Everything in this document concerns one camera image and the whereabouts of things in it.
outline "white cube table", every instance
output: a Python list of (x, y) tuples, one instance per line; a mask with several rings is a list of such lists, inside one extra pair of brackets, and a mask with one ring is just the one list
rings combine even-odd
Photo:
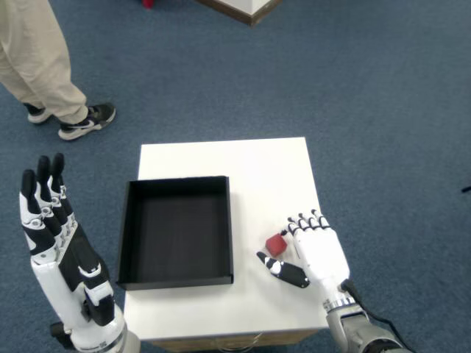
[[(274, 278), (255, 255), (289, 215), (319, 209), (305, 139), (141, 147), (139, 179), (218, 175), (230, 181), (234, 283), (127, 291), (129, 329), (179, 352), (294, 343), (327, 327), (314, 287)], [(298, 263), (293, 246), (281, 258)]]

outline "person's leg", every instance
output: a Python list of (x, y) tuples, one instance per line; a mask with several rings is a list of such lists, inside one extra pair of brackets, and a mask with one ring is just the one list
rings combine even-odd
[[(88, 114), (86, 98), (71, 82), (67, 45), (48, 1), (0, 0), (2, 6), (0, 44), (17, 73), (2, 74), (2, 83), (18, 100), (42, 104), (63, 123), (83, 121)], [(6, 71), (5, 60), (1, 62)], [(15, 88), (19, 77), (29, 90)]]
[(0, 82), (28, 109), (28, 120), (40, 124), (50, 116), (46, 108), (8, 61), (0, 45)]

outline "sneaker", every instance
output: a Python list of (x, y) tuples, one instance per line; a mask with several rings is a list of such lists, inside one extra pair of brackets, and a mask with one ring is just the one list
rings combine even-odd
[(24, 103), (24, 106), (28, 109), (28, 121), (30, 123), (42, 124), (51, 116), (51, 114), (46, 112), (46, 108), (39, 109), (28, 103)]
[(75, 140), (90, 131), (101, 130), (106, 127), (114, 118), (116, 108), (110, 104), (99, 104), (88, 107), (88, 115), (77, 124), (60, 124), (59, 137), (63, 140)]

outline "black tray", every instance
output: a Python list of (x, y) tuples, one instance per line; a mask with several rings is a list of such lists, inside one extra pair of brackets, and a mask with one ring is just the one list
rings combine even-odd
[(128, 182), (117, 283), (126, 290), (233, 283), (229, 178)]

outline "red block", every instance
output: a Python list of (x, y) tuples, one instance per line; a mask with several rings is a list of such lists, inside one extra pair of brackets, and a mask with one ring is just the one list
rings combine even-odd
[(286, 244), (281, 234), (276, 234), (266, 240), (265, 246), (268, 249), (269, 253), (273, 257), (276, 257), (279, 254), (282, 254), (286, 250), (286, 247), (288, 246), (288, 244)]

